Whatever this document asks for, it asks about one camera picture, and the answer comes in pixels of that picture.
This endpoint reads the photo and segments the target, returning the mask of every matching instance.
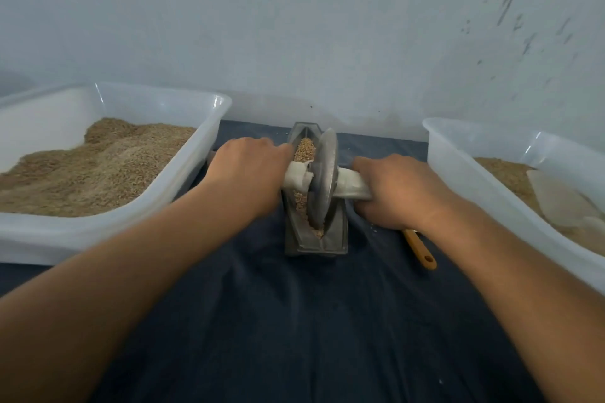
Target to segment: plastic tray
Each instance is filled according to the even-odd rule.
[[[0,213],[0,262],[57,264],[164,207],[204,163],[230,106],[231,98],[222,94],[114,83],[42,88],[0,99],[0,172],[28,153],[80,145],[86,129],[102,117],[197,127],[147,189],[122,207],[78,218]]]
[[[428,163],[456,193],[475,202],[518,237],[605,293],[605,257],[558,233],[474,157],[524,163],[556,177],[605,210],[605,156],[541,131],[427,118]]]

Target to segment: wall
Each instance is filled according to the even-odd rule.
[[[605,150],[605,0],[0,0],[0,94],[222,90],[229,117],[422,139],[448,116]]]

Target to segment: metal disc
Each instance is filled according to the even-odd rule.
[[[308,222],[316,229],[323,228],[337,183],[338,139],[334,129],[327,129],[315,147],[310,170],[313,180],[307,194]]]

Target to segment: forearm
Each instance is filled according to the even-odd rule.
[[[246,225],[241,213],[220,189],[201,184],[0,299],[0,400],[87,399],[163,293]]]
[[[427,236],[465,272],[553,402],[602,400],[605,298],[460,200]]]

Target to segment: person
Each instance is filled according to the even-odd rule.
[[[81,402],[188,268],[277,207],[290,145],[234,139],[156,215],[0,298],[0,400]],[[605,298],[457,196],[425,163],[356,158],[359,214],[414,228],[472,281],[551,402],[605,398]]]

